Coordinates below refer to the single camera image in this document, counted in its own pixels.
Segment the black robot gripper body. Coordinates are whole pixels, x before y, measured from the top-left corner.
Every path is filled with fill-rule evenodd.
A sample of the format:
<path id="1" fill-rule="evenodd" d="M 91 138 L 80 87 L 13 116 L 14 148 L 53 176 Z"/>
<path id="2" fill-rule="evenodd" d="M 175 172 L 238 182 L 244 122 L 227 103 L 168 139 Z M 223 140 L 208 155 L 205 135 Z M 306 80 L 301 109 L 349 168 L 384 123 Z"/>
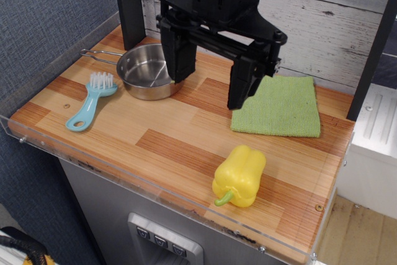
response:
<path id="1" fill-rule="evenodd" d="M 159 21 L 167 19 L 190 32 L 189 40 L 234 62 L 241 56 L 279 62 L 280 47 L 287 35 L 265 20 L 260 0 L 159 0 Z"/>

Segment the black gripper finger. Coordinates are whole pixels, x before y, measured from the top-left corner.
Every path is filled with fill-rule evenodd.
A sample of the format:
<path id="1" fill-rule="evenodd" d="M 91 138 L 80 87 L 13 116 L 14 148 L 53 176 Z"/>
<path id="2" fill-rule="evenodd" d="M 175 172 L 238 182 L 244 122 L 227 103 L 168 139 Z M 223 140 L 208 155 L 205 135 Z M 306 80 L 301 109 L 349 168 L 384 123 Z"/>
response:
<path id="1" fill-rule="evenodd" d="M 241 109 L 245 100 L 255 95 L 264 76 L 273 76 L 273 63 L 257 61 L 241 56 L 230 74 L 230 88 L 227 106 L 229 110 Z"/>
<path id="2" fill-rule="evenodd" d="M 188 30 L 177 28 L 165 18 L 159 21 L 159 29 L 167 72 L 180 83 L 195 71 L 197 46 L 189 40 Z"/>

